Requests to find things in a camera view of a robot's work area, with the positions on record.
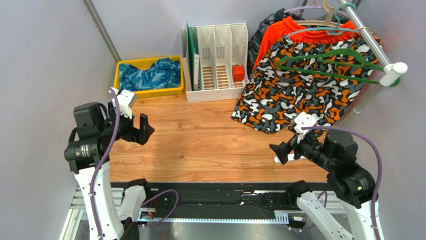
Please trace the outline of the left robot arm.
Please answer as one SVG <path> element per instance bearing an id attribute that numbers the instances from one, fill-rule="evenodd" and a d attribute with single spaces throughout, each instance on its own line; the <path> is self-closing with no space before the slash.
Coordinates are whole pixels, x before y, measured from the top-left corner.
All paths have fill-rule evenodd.
<path id="1" fill-rule="evenodd" d="M 110 151 L 117 140 L 144 145 L 155 129 L 148 116 L 140 114 L 139 128 L 134 115 L 116 113 L 107 106 L 90 102 L 73 110 L 76 127 L 72 130 L 64 158 L 83 194 L 91 240 L 137 240 L 140 237 L 140 208 L 152 194 L 149 182 L 142 178 L 125 184 L 120 206 L 111 186 Z"/>

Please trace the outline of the blue leaf-print shorts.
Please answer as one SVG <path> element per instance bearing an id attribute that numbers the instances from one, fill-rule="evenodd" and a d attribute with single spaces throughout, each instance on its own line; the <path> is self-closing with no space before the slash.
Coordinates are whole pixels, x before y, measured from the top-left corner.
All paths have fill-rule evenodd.
<path id="1" fill-rule="evenodd" d="M 118 71 L 119 89 L 149 91 L 177 88 L 181 83 L 181 68 L 178 60 L 160 58 L 147 69 L 122 63 Z"/>

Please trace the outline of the green hanger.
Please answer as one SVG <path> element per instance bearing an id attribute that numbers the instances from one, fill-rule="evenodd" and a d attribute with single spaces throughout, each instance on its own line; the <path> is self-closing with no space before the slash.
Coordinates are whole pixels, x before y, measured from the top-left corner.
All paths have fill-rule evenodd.
<path id="1" fill-rule="evenodd" d="M 337 56 L 337 55 L 344 55 L 344 56 L 352 57 L 353 59 L 358 61 L 359 64 L 346 63 L 346 62 L 340 62 L 340 61 L 331 61 L 331 60 L 325 60 L 324 59 L 324 58 L 327 58 L 327 57 Z M 291 63 L 291 62 L 294 62 L 296 60 L 307 60 L 307 59 L 315 59 L 320 63 L 327 63 L 327 64 L 332 64 L 332 65 L 337 65 L 337 66 L 349 66 L 349 67 L 354 67 L 354 68 L 357 68 L 357 69 L 364 69 L 366 67 L 370 67 L 370 68 L 373 68 L 375 70 L 383 72 L 384 76 L 379 81 L 373 81 L 373 80 L 367 80 L 367 79 L 362 79 L 362 78 L 359 78 L 359 77 L 346 76 L 346 75 L 341 75 L 341 74 L 336 74 L 336 73 L 331 73 L 331 72 L 314 71 L 314 70 L 309 70 L 309 69 L 302 69 L 302 68 L 296 68 L 296 67 L 292 67 L 292 66 L 283 65 L 284 62 L 285 63 Z M 329 52 L 326 52 L 326 53 L 322 53 L 322 54 L 286 56 L 286 57 L 281 58 L 277 62 L 276 66 L 280 70 L 297 71 L 297 72 L 308 73 L 308 74 L 319 74 L 319 75 L 322 75 L 322 76 L 334 77 L 334 78 L 339 78 L 339 79 L 348 79 L 348 80 L 353 80 L 353 81 L 358 81 L 358 82 L 363 82 L 363 83 L 369 83 L 369 84 L 375 84 L 375 85 L 380 84 L 380 85 L 385 86 L 385 87 L 396 87 L 401 82 L 401 74 L 397 73 L 394 70 L 395 65 L 393 63 L 386 66 L 386 67 L 381 67 L 379 65 L 373 64 L 373 63 L 365 60 L 359 52 L 357 52 L 356 50 L 350 49 L 350 48 L 335 49 L 335 50 L 332 50 L 332 51 L 329 51 Z"/>

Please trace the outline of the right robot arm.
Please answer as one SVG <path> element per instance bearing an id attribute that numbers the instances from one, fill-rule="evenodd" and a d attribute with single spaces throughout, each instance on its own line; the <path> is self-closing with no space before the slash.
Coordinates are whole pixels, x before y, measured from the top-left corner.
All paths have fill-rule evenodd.
<path id="1" fill-rule="evenodd" d="M 316 126 L 305 127 L 307 134 L 298 141 L 299 134 L 288 142 L 270 144 L 279 164 L 304 157 L 327 171 L 327 183 L 345 211 L 351 231 L 347 231 L 319 202 L 312 188 L 303 181 L 286 187 L 285 204 L 307 214 L 314 225 L 328 240 L 382 240 L 384 239 L 379 219 L 378 189 L 382 179 L 382 160 L 377 147 L 365 136 L 340 127 L 327 127 L 326 137 L 320 143 L 311 132 Z M 357 164 L 357 136 L 367 142 L 377 159 L 377 177 Z"/>

